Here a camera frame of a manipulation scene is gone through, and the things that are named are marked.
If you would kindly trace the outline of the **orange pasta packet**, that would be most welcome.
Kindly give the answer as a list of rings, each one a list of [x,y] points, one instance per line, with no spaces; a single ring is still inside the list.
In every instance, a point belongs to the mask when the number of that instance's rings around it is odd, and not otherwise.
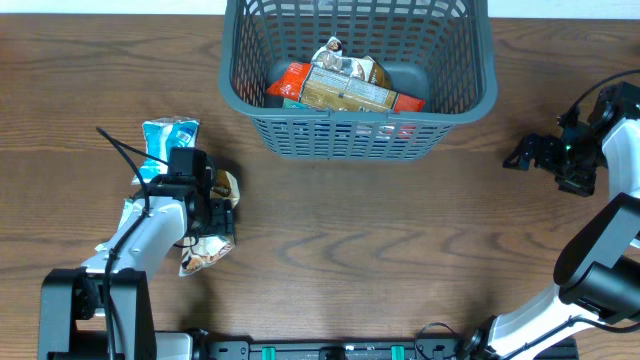
[[[346,112],[421,112],[426,105],[425,100],[299,62],[293,62],[267,94]]]

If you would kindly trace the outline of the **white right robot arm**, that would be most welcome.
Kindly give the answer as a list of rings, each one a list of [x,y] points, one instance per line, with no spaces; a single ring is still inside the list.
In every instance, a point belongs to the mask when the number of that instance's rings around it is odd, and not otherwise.
[[[597,170],[608,171],[608,204],[562,250],[553,282],[519,309],[489,318],[460,359],[576,359],[574,334],[639,329],[639,89],[614,75],[597,92],[587,121],[572,105],[558,118],[560,136],[522,138],[503,166],[554,175],[559,190],[593,195]]]

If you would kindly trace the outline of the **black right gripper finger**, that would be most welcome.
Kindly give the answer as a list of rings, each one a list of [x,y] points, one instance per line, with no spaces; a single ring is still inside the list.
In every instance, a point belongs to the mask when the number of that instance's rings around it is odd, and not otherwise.
[[[534,153],[532,151],[515,150],[502,163],[504,169],[528,171]]]
[[[533,160],[537,156],[543,140],[542,136],[535,133],[523,137],[516,147],[516,158],[518,160]]]

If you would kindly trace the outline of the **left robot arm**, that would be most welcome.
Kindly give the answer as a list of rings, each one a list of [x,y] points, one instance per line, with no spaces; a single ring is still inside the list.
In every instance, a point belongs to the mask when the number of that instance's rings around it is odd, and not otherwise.
[[[210,165],[170,167],[135,194],[103,249],[45,277],[38,358],[211,358],[206,331],[156,329],[149,284],[177,242],[233,231],[232,203],[215,194],[217,178]]]

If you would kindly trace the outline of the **tan brown snack bag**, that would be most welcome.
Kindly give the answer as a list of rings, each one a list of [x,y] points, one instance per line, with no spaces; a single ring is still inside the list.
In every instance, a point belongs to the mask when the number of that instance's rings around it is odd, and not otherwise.
[[[214,265],[236,245],[234,210],[240,200],[237,179],[230,172],[219,170],[210,194],[214,210],[212,226],[183,239],[179,270],[182,277]]]

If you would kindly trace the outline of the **colourful tissue multipack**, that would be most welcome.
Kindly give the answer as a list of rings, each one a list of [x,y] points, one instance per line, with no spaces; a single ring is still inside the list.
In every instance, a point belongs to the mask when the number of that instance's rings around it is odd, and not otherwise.
[[[300,102],[296,102],[290,99],[285,98],[283,100],[282,107],[284,109],[306,109],[309,108],[309,105],[302,104]],[[380,125],[377,130],[377,134],[375,136],[376,140],[387,141],[391,139],[396,127],[394,125]],[[416,130],[415,126],[400,126],[396,135],[397,140],[409,140],[411,136],[414,134]],[[296,135],[301,135],[303,128],[301,125],[295,125],[294,131]],[[337,137],[338,138],[347,138],[347,125],[340,125],[340,130],[338,130]],[[371,124],[358,125],[356,127],[356,137],[361,141],[364,141],[365,138],[369,135],[373,134],[373,126]]]

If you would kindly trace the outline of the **beige brown cookie bag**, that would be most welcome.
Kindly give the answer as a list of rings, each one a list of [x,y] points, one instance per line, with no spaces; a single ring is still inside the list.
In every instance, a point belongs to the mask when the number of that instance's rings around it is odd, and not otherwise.
[[[331,37],[324,46],[316,51],[311,58],[311,63],[325,70],[363,80],[379,87],[392,88],[391,76],[377,61],[370,56],[361,58],[344,56],[342,42],[336,37]]]

